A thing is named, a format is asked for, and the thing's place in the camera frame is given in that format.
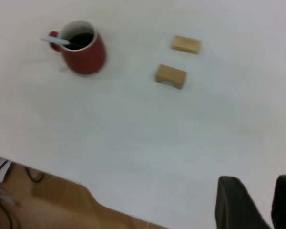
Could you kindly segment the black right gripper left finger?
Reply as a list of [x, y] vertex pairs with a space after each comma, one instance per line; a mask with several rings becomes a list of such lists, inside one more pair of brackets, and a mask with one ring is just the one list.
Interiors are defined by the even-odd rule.
[[270, 228], [245, 185], [236, 177], [219, 177], [214, 214], [218, 229]]

